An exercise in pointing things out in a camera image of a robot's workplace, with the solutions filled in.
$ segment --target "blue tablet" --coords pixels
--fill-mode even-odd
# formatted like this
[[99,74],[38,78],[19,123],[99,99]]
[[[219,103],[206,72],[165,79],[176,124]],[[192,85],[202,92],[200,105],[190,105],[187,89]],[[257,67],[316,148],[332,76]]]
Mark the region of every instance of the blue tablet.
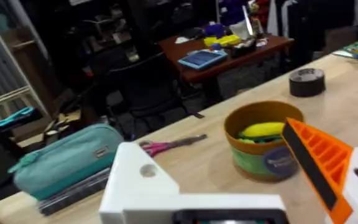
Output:
[[227,53],[222,50],[199,50],[179,59],[178,62],[184,66],[194,68],[196,70],[202,70],[221,62],[226,57]]

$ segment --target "round container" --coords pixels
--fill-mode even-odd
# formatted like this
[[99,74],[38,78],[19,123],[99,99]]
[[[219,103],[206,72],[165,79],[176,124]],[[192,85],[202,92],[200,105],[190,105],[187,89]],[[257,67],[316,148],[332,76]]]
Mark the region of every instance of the round container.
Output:
[[262,101],[242,106],[224,122],[236,166],[257,180],[281,180],[296,172],[297,163],[284,140],[261,144],[247,144],[237,140],[246,127],[264,122],[285,122],[286,118],[303,121],[302,112],[287,103]]

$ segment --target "white 3d printed part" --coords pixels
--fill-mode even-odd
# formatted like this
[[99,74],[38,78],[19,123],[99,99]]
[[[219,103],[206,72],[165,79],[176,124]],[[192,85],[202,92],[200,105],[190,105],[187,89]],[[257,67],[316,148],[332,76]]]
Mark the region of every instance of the white 3d printed part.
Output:
[[120,144],[99,208],[102,223],[171,224],[173,214],[184,209],[285,211],[279,195],[181,194],[178,184],[142,148]]

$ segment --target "pink scissors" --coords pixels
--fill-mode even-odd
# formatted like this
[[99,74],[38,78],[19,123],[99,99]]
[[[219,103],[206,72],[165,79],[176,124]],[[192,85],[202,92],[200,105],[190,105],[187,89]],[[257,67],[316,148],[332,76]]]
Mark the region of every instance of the pink scissors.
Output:
[[147,152],[148,155],[154,157],[160,152],[166,151],[168,149],[173,149],[174,147],[179,146],[188,146],[193,144],[194,142],[206,139],[208,136],[206,134],[202,134],[199,136],[194,136],[190,138],[180,139],[173,142],[153,142],[153,141],[142,141],[139,145],[142,147],[144,151]]

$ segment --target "green label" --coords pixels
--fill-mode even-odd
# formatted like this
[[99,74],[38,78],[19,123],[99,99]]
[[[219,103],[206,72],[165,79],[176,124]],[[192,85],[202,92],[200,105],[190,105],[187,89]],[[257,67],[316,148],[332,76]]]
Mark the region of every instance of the green label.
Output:
[[259,175],[274,175],[265,167],[264,155],[247,154],[235,148],[232,148],[232,153],[236,164],[247,172]]

